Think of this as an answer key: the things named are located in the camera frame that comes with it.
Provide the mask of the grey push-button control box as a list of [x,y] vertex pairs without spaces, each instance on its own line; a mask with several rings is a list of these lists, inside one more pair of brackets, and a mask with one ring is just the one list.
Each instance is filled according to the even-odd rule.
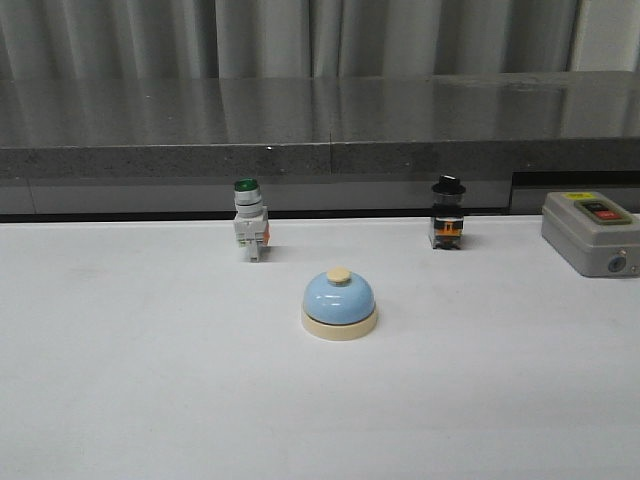
[[542,237],[581,275],[639,275],[639,218],[599,192],[550,192]]

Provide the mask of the grey stone counter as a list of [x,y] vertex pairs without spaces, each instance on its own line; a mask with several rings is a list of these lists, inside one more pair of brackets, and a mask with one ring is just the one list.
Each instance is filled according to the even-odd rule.
[[443,174],[476,215],[554,190],[639,208],[639,78],[16,80],[1,85],[3,221],[424,216]]

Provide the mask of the blue dome call bell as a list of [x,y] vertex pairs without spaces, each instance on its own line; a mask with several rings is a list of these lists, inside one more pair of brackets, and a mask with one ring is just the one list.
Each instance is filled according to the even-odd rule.
[[329,341],[349,341],[371,333],[378,310],[370,284],[346,267],[333,267],[307,284],[301,323],[311,335]]

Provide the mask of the green pushbutton switch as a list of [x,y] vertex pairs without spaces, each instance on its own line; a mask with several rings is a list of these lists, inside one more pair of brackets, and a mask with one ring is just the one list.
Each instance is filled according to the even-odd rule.
[[268,208],[263,203],[259,182],[243,178],[234,182],[236,216],[234,231],[238,244],[251,262],[259,262],[270,239]]

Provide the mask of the grey pleated curtain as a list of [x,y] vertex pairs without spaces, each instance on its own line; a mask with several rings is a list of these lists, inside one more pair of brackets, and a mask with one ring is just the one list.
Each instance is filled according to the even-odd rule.
[[6,80],[408,77],[571,62],[575,1],[5,1]]

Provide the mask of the black selector switch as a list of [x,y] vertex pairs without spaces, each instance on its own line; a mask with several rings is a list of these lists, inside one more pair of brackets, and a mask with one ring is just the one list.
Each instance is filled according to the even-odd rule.
[[433,249],[460,250],[464,227],[462,201],[466,187],[451,175],[441,175],[432,188],[429,239]]

